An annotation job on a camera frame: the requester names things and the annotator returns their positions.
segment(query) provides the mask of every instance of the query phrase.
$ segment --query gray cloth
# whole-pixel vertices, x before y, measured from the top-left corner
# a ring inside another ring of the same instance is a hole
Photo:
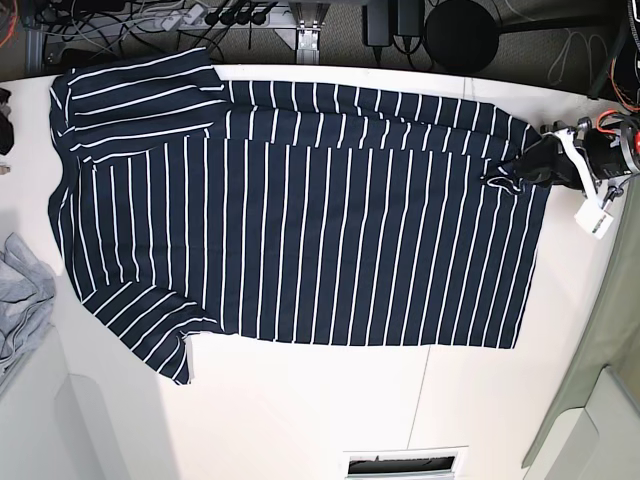
[[[42,343],[54,295],[45,265],[11,234],[0,252],[0,382],[9,367]]]

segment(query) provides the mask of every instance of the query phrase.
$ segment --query white label tag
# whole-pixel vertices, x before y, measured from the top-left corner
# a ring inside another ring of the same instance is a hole
[[[598,240],[604,237],[604,234],[613,223],[611,215],[589,200],[582,204],[574,218],[578,225]]]

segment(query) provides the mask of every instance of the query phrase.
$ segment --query air vent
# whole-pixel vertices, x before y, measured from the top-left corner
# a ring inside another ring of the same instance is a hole
[[[345,459],[346,480],[455,480],[465,448],[352,452]]]

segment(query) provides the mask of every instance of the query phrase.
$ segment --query white table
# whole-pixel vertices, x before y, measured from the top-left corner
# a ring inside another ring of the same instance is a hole
[[[488,101],[536,127],[574,123],[607,106],[540,88],[410,72],[255,65],[217,71],[233,80],[318,81]],[[76,394],[89,433],[101,441],[104,418],[94,405],[104,402],[116,438],[115,450],[96,446],[103,467],[121,455],[132,480],[338,480],[344,451],[467,446],[457,479],[524,476],[521,460],[588,320],[617,222],[597,241],[573,220],[581,195],[553,190],[513,351],[279,345],[201,335],[191,337],[195,380],[178,388],[128,352],[73,294],[46,210],[62,171],[49,137],[50,83],[0,85],[13,92],[16,132],[16,146],[0,158],[12,167],[0,176],[0,241],[18,232],[58,275],[53,322],[69,372],[88,385]],[[115,478],[108,470],[106,478]]]

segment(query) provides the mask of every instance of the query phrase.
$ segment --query navy blue shirt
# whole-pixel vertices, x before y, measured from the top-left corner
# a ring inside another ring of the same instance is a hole
[[[223,82],[203,50],[72,71],[51,96],[71,283],[176,383],[202,331],[514,347],[548,192],[482,181],[537,139],[495,106]]]

